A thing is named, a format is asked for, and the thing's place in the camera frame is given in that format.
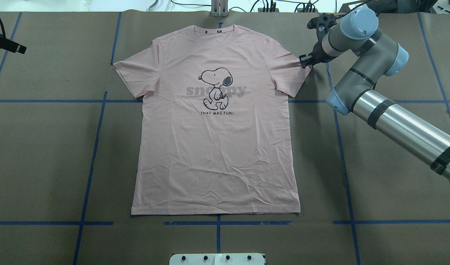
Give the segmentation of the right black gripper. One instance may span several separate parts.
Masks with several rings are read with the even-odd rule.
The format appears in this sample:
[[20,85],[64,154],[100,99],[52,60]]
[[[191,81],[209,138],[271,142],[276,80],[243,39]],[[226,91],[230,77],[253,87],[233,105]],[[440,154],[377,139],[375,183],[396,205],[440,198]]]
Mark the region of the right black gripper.
[[309,55],[300,55],[299,61],[302,68],[312,67],[319,63],[329,62],[329,55],[326,54],[321,42],[317,42]]

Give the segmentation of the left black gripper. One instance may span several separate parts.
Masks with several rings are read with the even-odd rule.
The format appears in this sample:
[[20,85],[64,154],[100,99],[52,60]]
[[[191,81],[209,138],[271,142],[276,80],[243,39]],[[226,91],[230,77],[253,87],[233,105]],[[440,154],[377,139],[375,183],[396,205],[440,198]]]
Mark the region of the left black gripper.
[[7,39],[2,34],[0,34],[0,50],[6,50],[13,53],[21,53],[25,54],[26,52],[26,46],[20,45],[19,43],[16,43],[10,39]]

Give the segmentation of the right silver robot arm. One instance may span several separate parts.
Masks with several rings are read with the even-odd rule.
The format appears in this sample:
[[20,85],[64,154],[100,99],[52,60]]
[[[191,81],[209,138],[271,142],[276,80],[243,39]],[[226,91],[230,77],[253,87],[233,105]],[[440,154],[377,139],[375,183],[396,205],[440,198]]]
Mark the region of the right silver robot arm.
[[427,42],[422,15],[358,7],[309,20],[317,42],[303,66],[344,55],[355,61],[332,83],[326,103],[352,114],[406,149],[450,185],[450,104]]

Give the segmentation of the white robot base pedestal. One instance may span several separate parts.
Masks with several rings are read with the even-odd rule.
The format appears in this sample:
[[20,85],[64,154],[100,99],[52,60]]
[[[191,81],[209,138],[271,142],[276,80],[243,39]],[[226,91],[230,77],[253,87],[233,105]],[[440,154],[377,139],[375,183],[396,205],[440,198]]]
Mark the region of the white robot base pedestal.
[[170,265],[265,265],[261,253],[197,253],[173,254]]

